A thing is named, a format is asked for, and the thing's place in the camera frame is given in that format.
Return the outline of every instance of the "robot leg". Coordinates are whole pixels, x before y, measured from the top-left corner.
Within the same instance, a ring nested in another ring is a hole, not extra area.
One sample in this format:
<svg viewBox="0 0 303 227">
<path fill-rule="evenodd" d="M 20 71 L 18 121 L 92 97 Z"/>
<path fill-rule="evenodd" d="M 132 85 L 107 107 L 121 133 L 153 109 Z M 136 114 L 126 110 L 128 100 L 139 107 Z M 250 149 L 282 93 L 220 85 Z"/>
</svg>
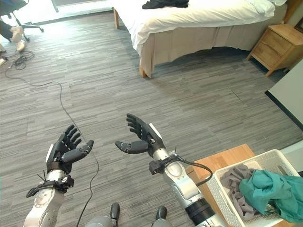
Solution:
<svg viewBox="0 0 303 227">
<path fill-rule="evenodd" d="M 166 218 L 167 210 L 165 207 L 160 207 L 156 215 L 156 221 L 152 227 L 174 227 Z"/>
<path fill-rule="evenodd" d="M 110 217 L 108 216 L 99 216 L 93 218 L 86 227 L 117 227 L 118 219 L 120 215 L 120 206 L 119 203 L 113 203 L 110 209 Z"/>
</svg>

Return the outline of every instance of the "plastic basket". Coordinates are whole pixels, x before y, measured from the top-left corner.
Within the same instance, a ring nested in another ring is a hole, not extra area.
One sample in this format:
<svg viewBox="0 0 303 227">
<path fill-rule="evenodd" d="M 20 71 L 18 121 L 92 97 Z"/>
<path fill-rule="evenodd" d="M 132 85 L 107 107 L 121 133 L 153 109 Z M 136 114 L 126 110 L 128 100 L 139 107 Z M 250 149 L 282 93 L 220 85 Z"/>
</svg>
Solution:
<svg viewBox="0 0 303 227">
<path fill-rule="evenodd" d="M 220 183 L 220 177 L 239 164 L 245 164 L 248 168 L 265 169 L 277 174 L 299 176 L 284 155 L 276 149 L 215 171 L 207 185 L 228 224 L 233 227 L 270 227 L 282 221 L 276 212 L 269 215 L 256 215 L 250 221 L 241 219 L 227 194 L 229 189 L 224 188 Z"/>
</svg>

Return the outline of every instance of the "drawer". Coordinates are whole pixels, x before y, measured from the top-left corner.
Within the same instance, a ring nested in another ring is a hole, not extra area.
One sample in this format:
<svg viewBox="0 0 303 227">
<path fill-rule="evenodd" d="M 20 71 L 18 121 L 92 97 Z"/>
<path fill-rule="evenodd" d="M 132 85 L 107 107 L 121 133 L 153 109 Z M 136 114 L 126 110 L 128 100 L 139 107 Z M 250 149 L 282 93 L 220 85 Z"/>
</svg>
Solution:
<svg viewBox="0 0 303 227">
<path fill-rule="evenodd" d="M 262 60 L 262 64 L 265 63 L 270 67 L 273 67 L 281 58 L 275 50 L 263 43 L 259 43 L 259 45 L 254 49 L 252 55 Z"/>
<path fill-rule="evenodd" d="M 292 46 L 290 42 L 279 36 L 277 33 L 269 30 L 265 37 L 261 40 L 261 43 L 271 47 L 280 56 L 286 53 Z"/>
</svg>

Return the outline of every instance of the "white duvet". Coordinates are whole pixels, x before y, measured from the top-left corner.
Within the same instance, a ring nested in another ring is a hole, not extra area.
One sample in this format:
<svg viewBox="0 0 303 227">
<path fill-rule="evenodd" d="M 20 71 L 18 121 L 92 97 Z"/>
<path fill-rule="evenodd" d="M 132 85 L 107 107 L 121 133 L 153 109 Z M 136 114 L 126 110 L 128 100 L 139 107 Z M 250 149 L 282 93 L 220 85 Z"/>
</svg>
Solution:
<svg viewBox="0 0 303 227">
<path fill-rule="evenodd" d="M 151 33 L 174 30 L 177 27 L 251 24 L 269 19 L 275 11 L 275 6 L 269 3 L 272 7 L 267 5 L 269 7 L 264 13 L 258 13 L 256 7 L 246 0 L 190 0 L 187 8 L 142 9 L 146 1 L 112 0 L 139 55 Z"/>
</svg>

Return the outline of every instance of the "green towel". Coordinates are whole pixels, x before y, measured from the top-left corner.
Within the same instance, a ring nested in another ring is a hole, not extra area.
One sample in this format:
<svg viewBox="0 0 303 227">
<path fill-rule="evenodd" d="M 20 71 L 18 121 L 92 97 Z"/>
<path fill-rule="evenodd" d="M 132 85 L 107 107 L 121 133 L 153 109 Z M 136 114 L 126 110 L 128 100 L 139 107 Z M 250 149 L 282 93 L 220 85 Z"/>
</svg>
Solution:
<svg viewBox="0 0 303 227">
<path fill-rule="evenodd" d="M 267 205 L 273 205 L 284 220 L 303 222 L 303 178 L 284 176 L 266 170 L 256 170 L 250 179 L 239 185 L 245 200 L 262 214 L 268 214 Z"/>
</svg>

